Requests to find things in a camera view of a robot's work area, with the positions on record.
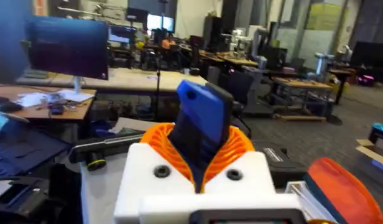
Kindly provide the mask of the bare white finger of the left gripper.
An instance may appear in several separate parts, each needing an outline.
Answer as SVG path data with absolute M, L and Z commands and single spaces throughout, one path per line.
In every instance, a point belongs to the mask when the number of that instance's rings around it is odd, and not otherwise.
M 310 192 L 305 181 L 288 182 L 284 192 L 297 195 L 302 205 L 302 212 L 308 221 L 326 220 L 337 223 L 332 214 Z

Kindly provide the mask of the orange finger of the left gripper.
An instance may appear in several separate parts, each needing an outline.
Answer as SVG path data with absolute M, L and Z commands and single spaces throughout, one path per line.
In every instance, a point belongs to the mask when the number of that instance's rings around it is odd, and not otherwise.
M 330 158 L 315 160 L 304 180 L 338 223 L 383 224 L 382 210 L 366 186 Z

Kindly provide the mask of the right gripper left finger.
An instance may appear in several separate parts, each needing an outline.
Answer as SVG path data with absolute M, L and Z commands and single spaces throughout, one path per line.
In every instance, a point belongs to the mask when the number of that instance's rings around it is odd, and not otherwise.
M 192 172 L 168 139 L 174 126 L 156 124 L 129 146 L 113 213 L 115 223 L 139 223 L 146 197 L 195 193 Z

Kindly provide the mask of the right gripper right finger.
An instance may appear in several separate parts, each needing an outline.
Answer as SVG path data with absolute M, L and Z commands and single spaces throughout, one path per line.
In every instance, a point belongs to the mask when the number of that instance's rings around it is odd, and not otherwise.
M 209 163 L 203 176 L 203 193 L 263 191 L 273 194 L 274 183 L 267 159 L 237 127 L 229 127 L 229 136 Z

